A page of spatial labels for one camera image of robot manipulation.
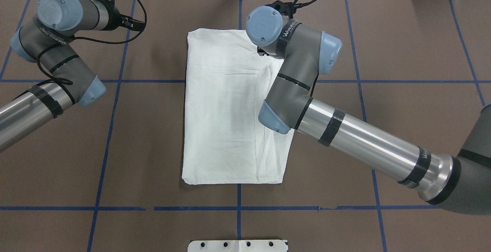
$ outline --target white cloth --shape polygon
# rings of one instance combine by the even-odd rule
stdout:
[[[258,56],[244,30],[200,28],[188,44],[184,182],[281,183],[294,130],[257,116],[283,61]]]

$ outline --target black velcro band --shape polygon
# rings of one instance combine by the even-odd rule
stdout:
[[[435,198],[427,201],[431,205],[437,205],[445,201],[452,194],[455,187],[457,186],[457,183],[459,182],[461,174],[461,164],[459,159],[453,157],[452,159],[454,162],[452,166],[452,174],[450,175],[450,178],[448,179],[448,182],[442,189],[442,191],[437,196],[435,196]]]
[[[300,117],[298,117],[298,121],[297,121],[297,124],[295,125],[295,129],[298,129],[298,127],[300,126],[300,123],[303,120],[303,116],[305,116],[305,112],[307,112],[307,109],[308,109],[308,107],[309,107],[309,105],[313,99],[314,98],[312,98],[312,97],[308,98],[307,103],[303,107],[302,113],[300,113]]]
[[[49,70],[50,73],[53,73],[56,71],[59,67],[65,65],[66,63],[70,62],[70,60],[74,60],[75,58],[79,58],[78,54],[74,54],[73,56],[69,56],[68,58],[65,58],[64,60],[60,61],[58,64],[54,65],[51,70]]]
[[[61,105],[54,100],[51,95],[44,91],[43,88],[34,85],[27,91],[35,95],[42,103],[44,103],[44,105],[46,105],[46,107],[51,111],[55,119],[63,114],[63,108],[61,108]]]
[[[278,73],[278,76],[281,77],[282,79],[286,79],[287,81],[291,81],[292,83],[295,83],[296,85],[302,87],[302,88],[305,88],[307,89],[307,91],[310,90],[310,86],[308,86],[307,84],[301,82],[301,81],[297,81],[296,79],[294,79],[293,77],[289,77],[285,74],[281,74],[280,72]]]
[[[290,42],[290,39],[292,38],[293,32],[297,29],[298,25],[300,25],[301,22],[295,19],[290,19],[286,23],[286,25],[283,27],[281,30],[281,34],[279,35],[278,41],[277,41],[277,49],[276,53],[278,56],[281,56],[282,58],[285,58],[285,50],[286,46]]]
[[[425,177],[431,162],[431,152],[419,147],[419,157],[416,165],[412,169],[411,173],[402,181],[398,181],[399,184],[403,184],[406,187],[413,189],[419,185],[419,182]]]
[[[75,40],[74,36],[67,37],[67,36],[59,34],[58,32],[56,32],[56,30],[48,28],[39,20],[39,18],[37,18],[35,20],[35,25],[37,28],[39,28],[39,30],[42,33],[46,34],[48,37],[50,37],[51,39],[53,39],[54,41],[58,42],[61,45],[66,45],[66,44]]]
[[[488,168],[491,168],[491,158],[481,155],[479,153],[461,149],[458,156],[467,158],[470,161],[474,161],[476,163],[480,163],[483,166],[487,166]]]
[[[325,145],[326,147],[330,146],[331,142],[339,131],[339,127],[341,126],[345,115],[346,113],[340,109],[336,108],[334,110],[333,117],[331,117],[326,130],[324,130],[324,133],[319,139],[319,143]]]

